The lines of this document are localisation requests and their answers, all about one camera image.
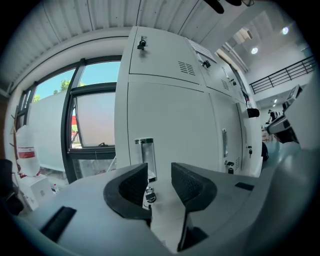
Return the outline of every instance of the metal railing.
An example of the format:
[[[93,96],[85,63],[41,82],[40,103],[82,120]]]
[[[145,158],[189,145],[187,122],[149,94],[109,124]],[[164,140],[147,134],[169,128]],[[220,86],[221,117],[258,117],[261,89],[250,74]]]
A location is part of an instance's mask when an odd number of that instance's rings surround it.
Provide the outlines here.
[[[250,83],[254,94],[281,85],[315,70],[317,61],[313,56],[300,60],[275,73]]]

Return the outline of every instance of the white cabinet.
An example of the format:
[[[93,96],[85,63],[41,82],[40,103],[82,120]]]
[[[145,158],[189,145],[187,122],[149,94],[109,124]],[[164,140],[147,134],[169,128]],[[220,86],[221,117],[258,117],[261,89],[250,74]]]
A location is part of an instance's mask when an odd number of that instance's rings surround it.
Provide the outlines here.
[[[146,47],[138,49],[144,39]],[[203,83],[192,49],[181,36],[167,31],[138,27],[130,64],[130,74],[151,75],[189,81],[194,87]]]
[[[172,162],[217,171],[217,129],[209,94],[172,85],[129,82],[131,164],[139,163],[135,139],[153,138],[158,180],[171,178]]]
[[[231,166],[234,174],[238,174],[241,170],[242,163],[242,132],[241,123],[237,104],[234,100],[221,92],[216,90],[210,91],[210,98],[212,101],[214,116],[216,121],[217,136],[221,150],[219,150],[219,163],[221,172],[228,172],[228,166],[224,165],[224,161],[233,162]],[[223,138],[223,130],[226,131],[226,140]]]

